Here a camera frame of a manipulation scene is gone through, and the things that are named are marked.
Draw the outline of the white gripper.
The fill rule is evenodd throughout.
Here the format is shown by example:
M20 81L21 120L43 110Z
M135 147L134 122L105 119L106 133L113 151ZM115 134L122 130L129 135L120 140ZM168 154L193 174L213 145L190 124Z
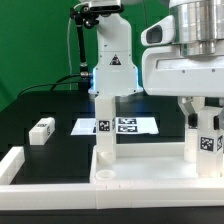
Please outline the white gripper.
M193 107L196 97L224 97L224 43L216 45L211 55L184 57L180 47L169 45L145 50L142 56L142 81L149 95L184 96L178 105L188 128L198 126ZM224 130L224 116L213 119L215 130Z

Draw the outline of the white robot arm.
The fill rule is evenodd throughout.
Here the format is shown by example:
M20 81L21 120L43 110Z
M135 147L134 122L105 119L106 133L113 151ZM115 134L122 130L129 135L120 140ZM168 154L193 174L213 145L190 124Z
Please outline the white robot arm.
M137 75L131 56L131 27L120 17L139 0L79 0L83 25L97 28L94 92L130 94ZM224 130L224 0L169 0L169 15L145 29L141 43L143 88L149 95L177 96L191 127L201 118L195 97L218 98L212 127Z

